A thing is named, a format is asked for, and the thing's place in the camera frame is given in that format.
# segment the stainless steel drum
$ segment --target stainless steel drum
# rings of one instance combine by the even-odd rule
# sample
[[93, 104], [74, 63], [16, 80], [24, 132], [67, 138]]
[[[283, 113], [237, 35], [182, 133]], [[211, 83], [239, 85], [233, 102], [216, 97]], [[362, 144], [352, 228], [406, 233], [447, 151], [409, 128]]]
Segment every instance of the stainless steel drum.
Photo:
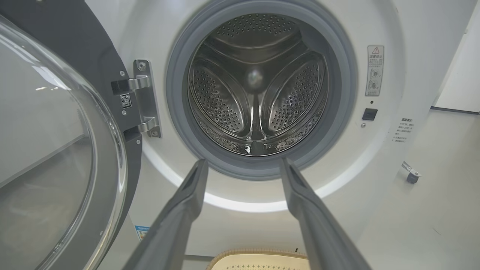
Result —
[[328, 67], [298, 23], [248, 14], [220, 25], [188, 71], [188, 99], [201, 129], [223, 148], [267, 156], [295, 146], [319, 122]]

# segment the metal hinge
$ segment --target metal hinge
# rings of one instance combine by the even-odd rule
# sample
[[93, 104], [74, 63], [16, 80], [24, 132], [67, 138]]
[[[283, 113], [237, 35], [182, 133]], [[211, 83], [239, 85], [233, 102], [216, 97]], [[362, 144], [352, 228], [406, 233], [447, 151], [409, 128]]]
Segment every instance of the metal hinge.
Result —
[[131, 90], [137, 98], [138, 111], [142, 123], [138, 125], [141, 133], [149, 137], [161, 137], [160, 119], [156, 109], [155, 88], [152, 79], [150, 62], [147, 60], [133, 61], [133, 79], [116, 81], [114, 88]]

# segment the wall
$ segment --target wall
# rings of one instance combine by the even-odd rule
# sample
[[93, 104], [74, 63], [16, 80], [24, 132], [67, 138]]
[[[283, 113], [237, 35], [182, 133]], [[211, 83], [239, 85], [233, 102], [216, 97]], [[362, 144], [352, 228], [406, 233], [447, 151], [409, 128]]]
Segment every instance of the wall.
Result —
[[372, 269], [480, 269], [479, 142], [477, 115], [430, 111], [406, 159], [422, 177], [399, 170], [357, 243]]
[[480, 5], [477, 4], [433, 106], [480, 111]]

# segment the washing machine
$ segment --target washing machine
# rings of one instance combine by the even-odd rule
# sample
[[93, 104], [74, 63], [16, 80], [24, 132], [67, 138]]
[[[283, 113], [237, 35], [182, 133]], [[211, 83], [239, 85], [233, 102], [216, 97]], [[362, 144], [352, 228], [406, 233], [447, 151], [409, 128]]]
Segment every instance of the washing machine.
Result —
[[[305, 252], [287, 210], [282, 158], [299, 168], [357, 240], [421, 129], [475, 5], [0, 3], [2, 58], [21, 63], [4, 64], [2, 81], [25, 89], [6, 90], [10, 97], [0, 109], [2, 126], [16, 127], [2, 131], [9, 157], [0, 184], [10, 194], [0, 208], [9, 215], [2, 230], [20, 242], [4, 237], [2, 249], [29, 246], [38, 254], [29, 267], [94, 268], [127, 212], [135, 226], [149, 227], [198, 159], [210, 169], [187, 254]], [[28, 102], [13, 106], [22, 100]], [[83, 180], [68, 187], [31, 180], [15, 188], [15, 179], [72, 146], [72, 166]], [[26, 153], [32, 153], [28, 159]], [[56, 195], [47, 196], [52, 190]], [[67, 196], [57, 195], [61, 191]], [[48, 218], [26, 214], [35, 207]], [[46, 214], [49, 209], [57, 216]], [[37, 232], [26, 224], [37, 223], [49, 224], [43, 229], [51, 237], [27, 244], [21, 235]], [[13, 266], [27, 263], [26, 254], [6, 254], [15, 258]]]

